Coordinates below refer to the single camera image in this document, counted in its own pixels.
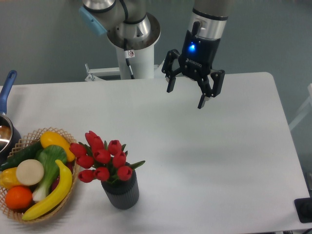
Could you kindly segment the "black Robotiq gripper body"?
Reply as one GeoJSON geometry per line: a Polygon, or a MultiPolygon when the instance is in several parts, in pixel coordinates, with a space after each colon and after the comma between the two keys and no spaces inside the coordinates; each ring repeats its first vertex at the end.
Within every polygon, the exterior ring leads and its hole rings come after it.
{"type": "Polygon", "coordinates": [[[192,80],[210,75],[219,43],[220,39],[200,38],[188,30],[178,58],[179,71],[192,80]]]}

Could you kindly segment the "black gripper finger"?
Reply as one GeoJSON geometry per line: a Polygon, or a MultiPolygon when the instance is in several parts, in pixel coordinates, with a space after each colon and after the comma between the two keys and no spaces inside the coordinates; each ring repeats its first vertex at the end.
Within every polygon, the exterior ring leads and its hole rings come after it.
{"type": "Polygon", "coordinates": [[[168,51],[166,58],[164,60],[162,66],[162,73],[165,74],[166,80],[168,82],[167,93],[170,93],[174,89],[176,76],[181,73],[180,65],[177,69],[173,70],[173,64],[176,59],[180,57],[180,53],[178,50],[173,49],[168,51]]]}
{"type": "Polygon", "coordinates": [[[198,104],[198,109],[204,107],[205,102],[210,98],[214,98],[221,93],[223,81],[225,77],[224,70],[213,71],[209,75],[201,76],[197,79],[197,83],[201,89],[202,95],[198,104]]]}

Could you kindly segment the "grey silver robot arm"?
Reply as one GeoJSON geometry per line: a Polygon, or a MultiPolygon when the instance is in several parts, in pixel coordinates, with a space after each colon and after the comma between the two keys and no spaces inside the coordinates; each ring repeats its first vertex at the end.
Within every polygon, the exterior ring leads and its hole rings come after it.
{"type": "MultiPolygon", "coordinates": [[[[231,0],[196,0],[181,51],[168,51],[162,65],[168,87],[176,76],[196,81],[202,95],[199,108],[221,92],[225,72],[212,68],[230,9],[231,0]]],[[[160,37],[158,20],[146,11],[143,0],[85,0],[81,18],[96,35],[107,35],[116,48],[122,79],[154,77],[154,45],[160,37]]]]}

